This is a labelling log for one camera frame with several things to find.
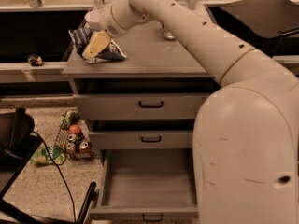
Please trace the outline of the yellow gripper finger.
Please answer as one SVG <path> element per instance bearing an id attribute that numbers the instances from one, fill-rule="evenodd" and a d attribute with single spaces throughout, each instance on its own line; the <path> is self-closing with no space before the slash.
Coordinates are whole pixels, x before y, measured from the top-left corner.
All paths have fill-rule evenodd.
<path id="1" fill-rule="evenodd" d="M 98 53 L 103 51 L 110 43 L 111 38 L 104 32 L 94 32 L 88 46 L 82 53 L 85 59 L 95 58 Z"/>

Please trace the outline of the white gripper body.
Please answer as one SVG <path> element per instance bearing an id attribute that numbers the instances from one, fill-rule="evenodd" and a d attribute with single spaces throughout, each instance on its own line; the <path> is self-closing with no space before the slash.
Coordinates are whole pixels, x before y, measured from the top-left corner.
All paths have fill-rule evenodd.
<path id="1" fill-rule="evenodd" d="M 100 28 L 110 37 L 124 35 L 128 29 L 124 27 L 126 21 L 127 6 L 113 2 L 100 10 Z"/>

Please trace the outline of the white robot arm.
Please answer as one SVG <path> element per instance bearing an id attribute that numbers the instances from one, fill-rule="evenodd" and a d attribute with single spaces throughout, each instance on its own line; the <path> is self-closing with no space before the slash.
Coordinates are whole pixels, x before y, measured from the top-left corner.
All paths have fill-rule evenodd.
<path id="1" fill-rule="evenodd" d="M 220 85 L 192 139 L 200 224 L 298 224 L 297 77 L 175 0 L 115 0 L 85 17 L 111 37 L 157 20 Z"/>

